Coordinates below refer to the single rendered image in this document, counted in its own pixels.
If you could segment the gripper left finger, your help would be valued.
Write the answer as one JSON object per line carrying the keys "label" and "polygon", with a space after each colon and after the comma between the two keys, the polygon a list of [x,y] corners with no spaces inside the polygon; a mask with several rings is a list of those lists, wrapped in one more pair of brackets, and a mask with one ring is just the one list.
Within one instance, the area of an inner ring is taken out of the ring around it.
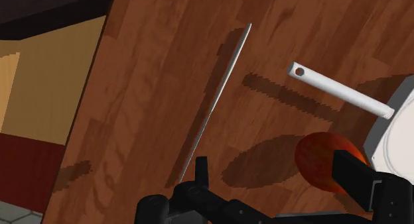
{"label": "gripper left finger", "polygon": [[230,201],[209,190],[208,159],[198,156],[193,181],[177,184],[173,195],[151,195],[137,204],[134,224],[164,224],[170,214],[195,211],[212,224],[276,224],[276,221],[238,199]]}

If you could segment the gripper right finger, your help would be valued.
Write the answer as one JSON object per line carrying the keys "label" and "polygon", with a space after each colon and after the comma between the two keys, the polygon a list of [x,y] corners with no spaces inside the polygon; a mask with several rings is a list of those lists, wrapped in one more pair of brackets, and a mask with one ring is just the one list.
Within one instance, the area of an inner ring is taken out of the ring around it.
{"label": "gripper right finger", "polygon": [[371,220],[356,224],[414,224],[414,185],[405,178],[377,172],[346,150],[335,150],[332,178]]}

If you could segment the red apple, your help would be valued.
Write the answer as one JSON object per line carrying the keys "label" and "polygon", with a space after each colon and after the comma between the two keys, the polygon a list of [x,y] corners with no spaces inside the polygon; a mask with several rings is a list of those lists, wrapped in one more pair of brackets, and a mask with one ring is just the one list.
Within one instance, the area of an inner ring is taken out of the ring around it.
{"label": "red apple", "polygon": [[347,138],[329,132],[311,133],[295,147],[295,163],[302,177],[312,186],[336,194],[347,194],[332,179],[332,162],[335,150],[347,150],[368,164],[363,154]]}

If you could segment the brown wooden table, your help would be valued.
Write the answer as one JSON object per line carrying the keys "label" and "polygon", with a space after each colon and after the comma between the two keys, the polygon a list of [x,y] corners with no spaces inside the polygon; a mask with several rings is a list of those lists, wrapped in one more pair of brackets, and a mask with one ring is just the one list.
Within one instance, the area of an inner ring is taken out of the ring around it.
{"label": "brown wooden table", "polygon": [[293,153],[320,131],[361,147],[376,117],[287,68],[387,101],[414,74],[414,0],[114,0],[42,224],[133,224],[142,197],[171,195],[249,23],[196,149],[211,190],[269,216],[362,215]]}

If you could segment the thin grey knife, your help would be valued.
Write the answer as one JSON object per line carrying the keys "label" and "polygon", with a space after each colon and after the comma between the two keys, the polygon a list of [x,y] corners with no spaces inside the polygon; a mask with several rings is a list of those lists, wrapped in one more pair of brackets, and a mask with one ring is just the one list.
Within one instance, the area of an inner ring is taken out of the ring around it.
{"label": "thin grey knife", "polygon": [[210,104],[210,106],[208,108],[207,115],[206,115],[206,117],[204,118],[204,120],[203,120],[203,122],[201,124],[200,130],[198,131],[198,134],[197,134],[196,138],[194,139],[194,143],[192,144],[192,147],[190,149],[190,154],[189,154],[189,156],[188,156],[188,158],[186,160],[186,163],[185,163],[185,166],[184,166],[182,172],[180,173],[180,177],[178,179],[178,183],[181,183],[182,182],[182,179],[184,178],[184,175],[185,175],[186,170],[187,170],[187,168],[188,168],[188,166],[190,164],[190,161],[192,159],[192,156],[193,156],[193,154],[194,154],[194,152],[196,150],[196,147],[198,146],[198,143],[200,142],[200,139],[202,137],[202,134],[204,132],[204,129],[206,128],[206,126],[208,124],[209,118],[210,118],[212,112],[214,111],[214,108],[215,108],[218,100],[220,99],[220,96],[221,96],[221,94],[222,94],[222,92],[223,92],[223,90],[224,90],[224,88],[225,88],[225,86],[226,86],[226,84],[228,82],[228,79],[231,76],[232,71],[233,71],[233,69],[234,69],[234,67],[236,65],[236,62],[237,62],[237,60],[239,58],[239,55],[240,55],[240,53],[242,51],[242,48],[243,48],[245,42],[247,40],[247,37],[248,37],[249,32],[251,30],[251,27],[252,27],[252,23],[249,23],[244,28],[243,34],[240,36],[240,39],[238,40],[238,43],[236,45],[236,48],[234,49],[234,51],[232,53],[232,57],[231,57],[230,61],[228,62],[228,66],[227,66],[226,71],[224,73],[224,77],[222,78],[222,80],[220,82],[220,85],[218,86],[218,89],[217,89],[217,91],[214,94],[214,98],[213,98],[213,100],[212,100],[212,102],[211,102],[211,104]]}

